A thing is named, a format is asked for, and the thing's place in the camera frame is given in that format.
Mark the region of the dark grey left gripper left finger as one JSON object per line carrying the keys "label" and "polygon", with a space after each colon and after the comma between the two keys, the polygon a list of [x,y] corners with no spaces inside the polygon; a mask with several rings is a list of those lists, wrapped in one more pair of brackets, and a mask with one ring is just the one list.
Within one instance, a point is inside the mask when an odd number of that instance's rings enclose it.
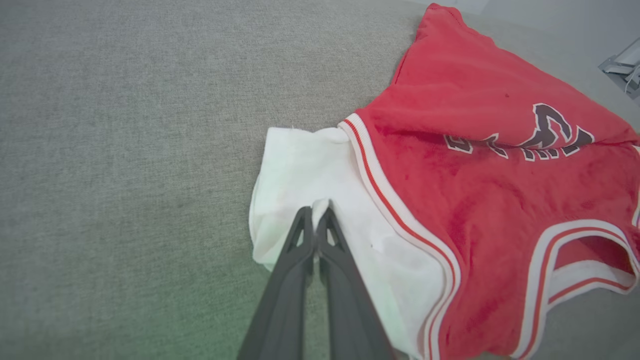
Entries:
{"label": "dark grey left gripper left finger", "polygon": [[300,208],[238,351],[238,360],[304,357],[306,289],[313,275],[313,210]]}

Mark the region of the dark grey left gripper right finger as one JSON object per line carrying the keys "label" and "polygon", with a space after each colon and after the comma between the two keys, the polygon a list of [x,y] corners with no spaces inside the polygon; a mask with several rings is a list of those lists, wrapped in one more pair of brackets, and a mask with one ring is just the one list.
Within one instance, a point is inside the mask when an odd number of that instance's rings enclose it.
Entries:
{"label": "dark grey left gripper right finger", "polygon": [[394,360],[394,349],[332,208],[318,222],[320,276],[327,291],[332,360]]}

